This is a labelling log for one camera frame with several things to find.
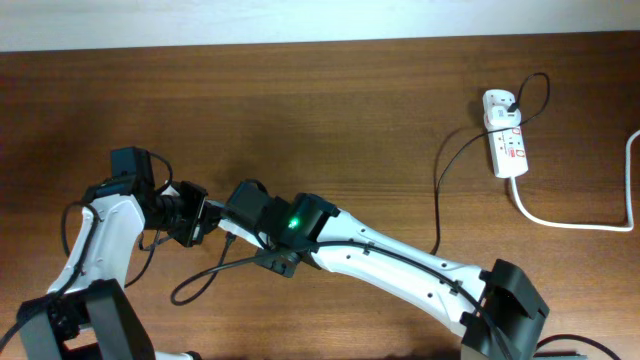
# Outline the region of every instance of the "wooden desk surface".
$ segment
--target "wooden desk surface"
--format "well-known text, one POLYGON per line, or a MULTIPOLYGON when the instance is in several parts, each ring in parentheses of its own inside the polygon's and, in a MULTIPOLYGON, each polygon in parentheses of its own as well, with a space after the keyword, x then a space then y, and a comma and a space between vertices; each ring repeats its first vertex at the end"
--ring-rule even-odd
MULTIPOLYGON (((548 72, 553 88, 547 111, 524 129, 523 201, 545 219, 620 224, 624 145, 640 128, 638 44, 636 32, 1 54, 0 329, 65 263, 63 206, 107 177, 109 151, 128 145, 164 155, 178 180, 212 198, 258 178, 285 198, 319 194, 428 251, 434 166, 440 172, 479 132, 485 90, 515 92, 534 71, 548 72)), ((543 93, 542 82, 526 89, 525 114, 543 93)), ((638 230, 533 224, 493 176, 487 149, 476 143, 448 174, 439 255, 518 264, 551 307, 544 335, 585 335, 637 357, 638 230)), ((637 161, 632 173, 640 212, 637 161)), ((158 349, 374 359, 443 358, 459 347, 412 305, 310 267, 293 279, 256 266, 228 271, 195 303, 172 306, 171 290, 212 266, 223 241, 216 233, 200 248, 163 246, 127 291, 158 349)), ((238 242, 230 257, 251 254, 238 242)), ((134 251, 132 273, 145 257, 134 251)), ((578 344, 556 347, 602 358, 578 344)), ((3 358, 24 358, 18 338, 3 358)))

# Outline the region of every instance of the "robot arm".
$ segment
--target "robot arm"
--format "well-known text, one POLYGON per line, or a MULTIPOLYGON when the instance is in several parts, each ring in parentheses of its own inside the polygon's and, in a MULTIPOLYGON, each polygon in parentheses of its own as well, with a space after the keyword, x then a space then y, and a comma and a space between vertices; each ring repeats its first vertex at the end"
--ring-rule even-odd
MULTIPOLYGON (((254 235, 242 231, 227 219, 220 221, 219 227, 240 237, 246 237, 248 242, 258 246, 254 235)), ((317 241, 354 241, 393 251, 460 282, 478 301, 485 288, 485 282, 480 280, 480 267, 462 265, 424 253, 372 230, 343 210, 335 218, 327 220, 318 234, 317 241)), ((466 330, 460 323, 462 314, 474 311, 468 301, 452 292, 449 286, 442 284, 432 275, 375 252, 367 253, 361 248, 332 246, 311 253, 311 258, 324 270, 353 276, 408 301, 460 337, 466 330)), ((293 264, 280 264, 282 265, 293 270, 293 264)))
POLYGON ((549 315, 549 308, 517 266, 497 260, 489 272, 429 255, 372 230, 316 195, 298 194, 289 204, 245 182, 221 213, 220 228, 254 245, 261 243, 256 239, 260 236, 262 243, 266 238, 269 246, 278 249, 311 249, 259 265, 291 277, 305 261, 375 285, 414 304, 462 337, 464 360, 529 360, 549 315), (479 318, 479 311, 490 319, 479 318), (495 323, 493 329, 488 327, 490 322, 495 323))
POLYGON ((83 211, 78 240, 51 285, 50 295, 26 302, 20 309, 19 318, 40 309, 21 330, 30 359, 197 358, 194 354, 154 355, 150 339, 124 296, 131 250, 143 229, 167 231, 190 247, 220 227, 258 246, 259 254, 270 251, 263 245, 290 249, 278 252, 286 255, 270 256, 257 264, 291 277, 304 261, 373 284, 414 304, 462 337, 465 360, 507 359, 496 331, 506 341, 510 359, 529 360, 549 313, 516 266, 498 260, 488 272, 429 255, 374 231, 316 195, 299 194, 290 204, 270 197, 253 182, 241 183, 225 205, 205 201, 206 191, 189 182, 172 184, 172 195, 157 194, 149 154, 136 148, 112 153, 112 175, 89 188, 84 197, 100 222, 82 275, 63 297, 51 301, 51 294, 68 281, 85 247, 94 220, 89 211, 83 211), (493 327, 477 316, 480 303, 480 310, 493 319, 493 327), (89 326, 95 330, 97 344, 74 351, 65 348, 65 340, 89 326))

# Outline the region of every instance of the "white power strip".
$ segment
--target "white power strip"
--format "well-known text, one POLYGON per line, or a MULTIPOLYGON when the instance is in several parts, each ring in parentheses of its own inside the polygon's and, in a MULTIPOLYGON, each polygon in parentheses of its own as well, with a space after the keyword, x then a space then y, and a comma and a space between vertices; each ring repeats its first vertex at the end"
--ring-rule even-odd
POLYGON ((564 224, 539 219, 525 209, 518 194, 516 177, 529 170, 527 157, 524 150, 524 139, 520 128, 520 110, 509 113, 507 109, 515 102, 512 93, 506 90, 489 90, 484 93, 482 103, 484 105, 484 124, 487 131, 495 131, 506 128, 504 131, 490 133, 489 145, 493 159, 493 172, 496 177, 509 178, 513 198, 518 209, 529 220, 540 225, 552 226, 564 229, 580 230, 605 230, 628 232, 633 230, 633 209, 631 208, 631 144, 640 136, 640 130, 636 131, 627 140, 625 148, 625 204, 627 208, 627 224, 623 226, 592 225, 592 224, 564 224))
POLYGON ((484 124, 488 131, 504 129, 489 134, 489 146, 493 158, 493 172, 499 178, 520 176, 529 170, 524 150, 520 110, 508 112, 515 101, 512 93, 493 89, 484 93, 484 124))

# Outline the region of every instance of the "power plug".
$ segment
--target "power plug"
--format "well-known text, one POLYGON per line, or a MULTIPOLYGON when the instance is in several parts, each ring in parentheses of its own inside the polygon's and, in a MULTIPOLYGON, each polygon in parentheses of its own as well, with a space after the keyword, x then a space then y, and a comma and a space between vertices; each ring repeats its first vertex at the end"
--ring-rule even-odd
POLYGON ((522 120, 520 110, 509 112, 515 102, 512 93, 493 89, 484 93, 484 124, 487 131, 505 129, 489 134, 489 146, 493 159, 493 172, 496 177, 510 178, 520 176, 529 170, 524 150, 522 129, 518 126, 522 120))

